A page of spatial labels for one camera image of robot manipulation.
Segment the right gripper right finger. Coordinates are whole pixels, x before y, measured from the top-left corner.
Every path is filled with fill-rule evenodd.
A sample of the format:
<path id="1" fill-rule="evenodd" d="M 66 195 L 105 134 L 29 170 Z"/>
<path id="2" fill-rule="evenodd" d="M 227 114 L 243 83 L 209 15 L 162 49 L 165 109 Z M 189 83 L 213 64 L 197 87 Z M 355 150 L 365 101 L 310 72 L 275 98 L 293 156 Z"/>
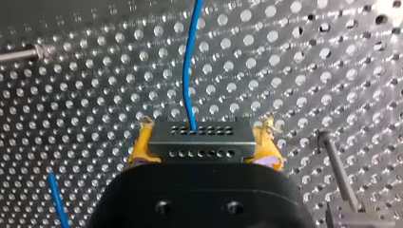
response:
<path id="1" fill-rule="evenodd" d="M 275 126 L 274 114 L 269 113 L 262 121 L 262 124 L 255 125 L 252 130 L 256 142 L 255 154 L 245 161 L 281 171 L 284 166 L 284 158 L 275 144 L 275 133 L 278 128 Z"/>

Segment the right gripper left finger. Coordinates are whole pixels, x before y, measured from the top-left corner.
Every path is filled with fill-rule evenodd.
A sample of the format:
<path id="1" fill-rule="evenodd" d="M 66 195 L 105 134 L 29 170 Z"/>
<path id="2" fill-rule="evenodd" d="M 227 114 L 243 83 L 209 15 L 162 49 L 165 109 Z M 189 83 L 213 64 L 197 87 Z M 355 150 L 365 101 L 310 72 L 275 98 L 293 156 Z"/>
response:
<path id="1" fill-rule="evenodd" d="M 128 157 L 127 168 L 162 161 L 161 158 L 152 156 L 149 152 L 149 141 L 154 124 L 155 121 L 147 116 L 141 118 L 138 139 L 133 146 L 132 153 Z"/>

